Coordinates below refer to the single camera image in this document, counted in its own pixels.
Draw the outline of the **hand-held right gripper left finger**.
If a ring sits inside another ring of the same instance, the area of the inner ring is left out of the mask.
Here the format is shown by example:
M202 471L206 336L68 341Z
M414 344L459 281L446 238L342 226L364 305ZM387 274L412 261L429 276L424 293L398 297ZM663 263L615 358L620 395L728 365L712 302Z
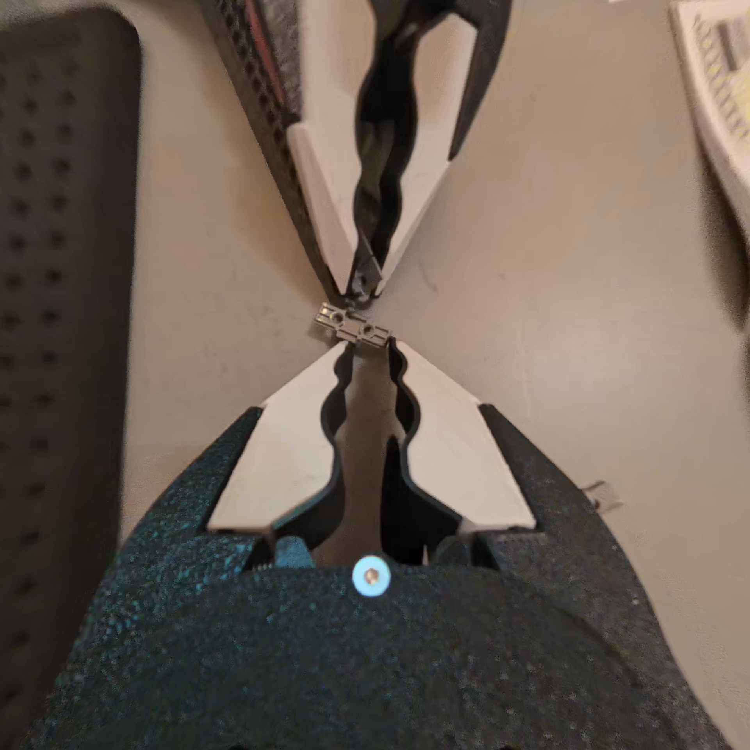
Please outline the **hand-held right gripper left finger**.
M296 536L319 547L343 519L341 452L354 346L340 342L272 394L207 523L210 532Z

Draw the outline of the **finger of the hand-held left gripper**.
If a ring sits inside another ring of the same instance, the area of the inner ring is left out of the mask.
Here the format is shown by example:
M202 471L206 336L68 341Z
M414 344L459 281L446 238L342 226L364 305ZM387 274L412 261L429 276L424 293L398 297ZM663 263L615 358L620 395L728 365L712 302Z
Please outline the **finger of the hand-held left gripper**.
M383 293L448 170L476 35L471 24L455 14L448 14L418 42L413 74L416 139L400 180L400 219L384 262L377 295Z
M298 55L301 113L289 146L334 291L350 290L359 244L355 191L362 166L356 140L361 87L373 63L377 17L366 1L301 1Z

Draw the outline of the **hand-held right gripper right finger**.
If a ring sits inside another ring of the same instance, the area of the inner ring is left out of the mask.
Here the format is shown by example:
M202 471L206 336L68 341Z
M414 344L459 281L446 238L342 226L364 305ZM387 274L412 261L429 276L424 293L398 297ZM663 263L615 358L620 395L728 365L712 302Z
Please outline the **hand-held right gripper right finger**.
M386 554L435 554L448 538L534 532L536 517L483 404L405 342L389 342L395 415L386 448L381 538Z

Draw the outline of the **pile of grey links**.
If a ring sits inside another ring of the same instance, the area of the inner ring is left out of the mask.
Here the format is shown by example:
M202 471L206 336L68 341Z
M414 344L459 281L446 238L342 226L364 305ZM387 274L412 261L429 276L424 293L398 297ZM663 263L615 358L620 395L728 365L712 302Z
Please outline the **pile of grey links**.
M623 501L609 482L597 481L581 490L600 515L623 507Z

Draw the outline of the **single grey track link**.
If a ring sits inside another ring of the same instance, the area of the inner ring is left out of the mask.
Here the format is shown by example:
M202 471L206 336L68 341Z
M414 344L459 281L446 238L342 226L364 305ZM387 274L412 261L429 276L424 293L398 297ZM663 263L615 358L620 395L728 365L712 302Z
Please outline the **single grey track link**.
M314 324L332 333L338 340L385 348L393 333L371 322L357 311L335 307L324 302L314 316Z

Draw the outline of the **grey desk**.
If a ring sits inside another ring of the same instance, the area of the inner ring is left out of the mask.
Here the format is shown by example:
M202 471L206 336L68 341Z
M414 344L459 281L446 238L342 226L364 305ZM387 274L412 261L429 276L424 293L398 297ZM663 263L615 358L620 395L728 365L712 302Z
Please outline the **grey desk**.
M200 11L120 2L144 52L126 536L326 348L324 299ZM464 149L373 318L494 404L606 521L748 748L747 272L666 2L521 2Z

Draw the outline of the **open instruction booklet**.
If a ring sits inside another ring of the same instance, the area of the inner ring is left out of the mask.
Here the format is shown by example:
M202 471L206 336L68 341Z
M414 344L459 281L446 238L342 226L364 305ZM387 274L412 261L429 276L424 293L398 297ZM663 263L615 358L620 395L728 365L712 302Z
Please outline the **open instruction booklet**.
M700 142L749 239L749 2L670 2L680 70Z

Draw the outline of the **black perforated pad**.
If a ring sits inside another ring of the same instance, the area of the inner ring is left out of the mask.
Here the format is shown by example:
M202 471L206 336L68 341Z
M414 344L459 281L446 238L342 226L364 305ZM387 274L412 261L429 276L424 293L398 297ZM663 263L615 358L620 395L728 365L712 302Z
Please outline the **black perforated pad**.
M118 538L142 51L107 7L2 30L1 701L15 748Z

